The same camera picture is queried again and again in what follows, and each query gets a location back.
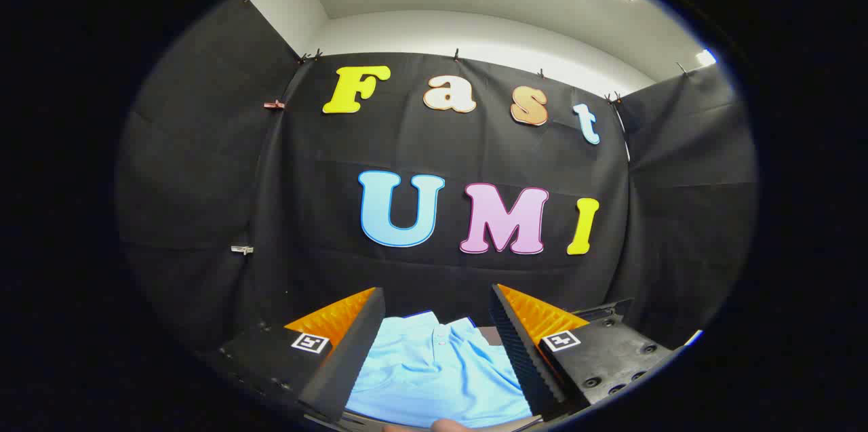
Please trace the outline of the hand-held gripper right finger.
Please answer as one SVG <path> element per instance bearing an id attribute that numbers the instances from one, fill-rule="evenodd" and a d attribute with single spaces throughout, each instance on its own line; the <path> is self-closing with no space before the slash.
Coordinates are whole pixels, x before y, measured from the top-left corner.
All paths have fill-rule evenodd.
<path id="1" fill-rule="evenodd" d="M 562 419 L 653 376 L 675 351 L 625 323 L 631 300 L 567 312 L 505 285 L 490 314 L 531 413 Z"/>

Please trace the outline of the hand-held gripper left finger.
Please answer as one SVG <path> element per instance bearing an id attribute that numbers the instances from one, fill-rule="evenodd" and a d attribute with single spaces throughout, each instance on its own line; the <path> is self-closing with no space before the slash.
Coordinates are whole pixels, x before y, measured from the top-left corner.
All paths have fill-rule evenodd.
<path id="1" fill-rule="evenodd" d="M 338 423 L 384 318 L 371 288 L 285 325 L 261 324 L 217 349 L 217 370 L 292 420 Z"/>

